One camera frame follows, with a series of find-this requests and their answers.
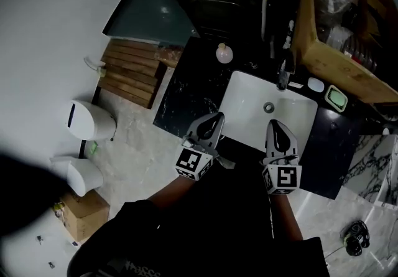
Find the marble countertop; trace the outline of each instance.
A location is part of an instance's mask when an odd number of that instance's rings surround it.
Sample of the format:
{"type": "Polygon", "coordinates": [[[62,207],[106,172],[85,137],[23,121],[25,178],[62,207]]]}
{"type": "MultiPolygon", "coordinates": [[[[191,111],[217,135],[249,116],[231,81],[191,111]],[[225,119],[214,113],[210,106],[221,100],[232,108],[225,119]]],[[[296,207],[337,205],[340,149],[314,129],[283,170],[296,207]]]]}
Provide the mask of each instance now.
{"type": "MultiPolygon", "coordinates": [[[[193,120],[218,111],[235,70],[276,81],[277,64],[267,59],[261,46],[229,44],[234,59],[225,65],[216,59],[217,45],[215,41],[190,38],[159,106],[154,125],[182,138],[193,120]]],[[[306,72],[296,70],[292,79],[306,75],[306,72]]],[[[364,118],[358,109],[360,104],[349,99],[345,112],[339,114],[331,109],[323,94],[306,85],[301,89],[289,89],[318,103],[317,115],[300,160],[303,166],[300,188],[335,199],[363,125],[364,118]]],[[[260,161],[264,156],[263,152],[229,138],[220,141],[217,150],[221,156],[236,163],[245,163],[248,159],[260,161]]]]}

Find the white sink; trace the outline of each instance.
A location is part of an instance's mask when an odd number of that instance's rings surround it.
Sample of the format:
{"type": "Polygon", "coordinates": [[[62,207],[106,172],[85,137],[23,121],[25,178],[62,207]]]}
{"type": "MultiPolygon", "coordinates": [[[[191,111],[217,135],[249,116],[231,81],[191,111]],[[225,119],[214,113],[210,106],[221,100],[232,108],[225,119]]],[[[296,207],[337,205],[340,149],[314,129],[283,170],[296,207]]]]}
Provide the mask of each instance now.
{"type": "Polygon", "coordinates": [[[286,89],[240,71],[232,73],[220,111],[225,115],[222,135],[244,143],[262,152],[266,151],[268,122],[277,119],[297,138],[301,157],[310,136],[318,104],[286,89]],[[274,105],[272,113],[264,111],[264,104],[274,105]]]}

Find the wooden pallet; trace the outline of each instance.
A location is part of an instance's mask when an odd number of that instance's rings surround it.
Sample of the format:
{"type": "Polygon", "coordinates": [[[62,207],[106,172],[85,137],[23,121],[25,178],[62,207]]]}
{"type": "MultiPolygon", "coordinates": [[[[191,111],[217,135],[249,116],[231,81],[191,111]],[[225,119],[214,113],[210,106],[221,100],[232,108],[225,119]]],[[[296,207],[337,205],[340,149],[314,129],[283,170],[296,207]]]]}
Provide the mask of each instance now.
{"type": "Polygon", "coordinates": [[[166,66],[155,59],[156,45],[111,39],[102,61],[106,75],[98,86],[151,109],[166,66]]]}

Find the faucet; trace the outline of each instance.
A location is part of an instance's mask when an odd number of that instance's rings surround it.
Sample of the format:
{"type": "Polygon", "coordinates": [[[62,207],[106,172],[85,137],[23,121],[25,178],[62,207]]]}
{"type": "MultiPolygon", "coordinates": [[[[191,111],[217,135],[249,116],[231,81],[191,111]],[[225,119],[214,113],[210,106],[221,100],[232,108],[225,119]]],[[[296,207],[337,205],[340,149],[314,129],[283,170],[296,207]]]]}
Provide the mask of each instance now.
{"type": "Polygon", "coordinates": [[[289,84],[290,74],[294,74],[294,59],[293,53],[290,49],[285,50],[285,54],[282,57],[282,61],[278,66],[278,78],[276,88],[279,91],[285,91],[289,84]]]}

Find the marble floor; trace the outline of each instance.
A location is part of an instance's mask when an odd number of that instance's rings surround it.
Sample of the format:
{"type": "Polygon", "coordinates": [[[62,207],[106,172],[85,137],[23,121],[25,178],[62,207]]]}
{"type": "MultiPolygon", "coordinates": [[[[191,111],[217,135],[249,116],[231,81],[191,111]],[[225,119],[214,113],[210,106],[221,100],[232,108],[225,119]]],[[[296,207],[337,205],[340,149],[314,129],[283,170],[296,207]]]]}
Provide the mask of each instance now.
{"type": "MultiPolygon", "coordinates": [[[[94,154],[87,143],[86,156],[104,175],[98,192],[111,206],[110,218],[123,203],[148,198],[176,178],[172,159],[180,139],[152,124],[172,74],[168,69],[151,110],[101,91],[99,106],[114,115],[118,128],[114,141],[98,142],[94,154]]],[[[319,236],[325,256],[342,246],[340,233],[347,224],[366,222],[370,247],[359,257],[344,248],[328,256],[330,276],[398,276],[391,273],[398,265],[398,212],[374,207],[345,187],[336,200],[304,190],[291,193],[289,200],[304,238],[319,236]]]]}

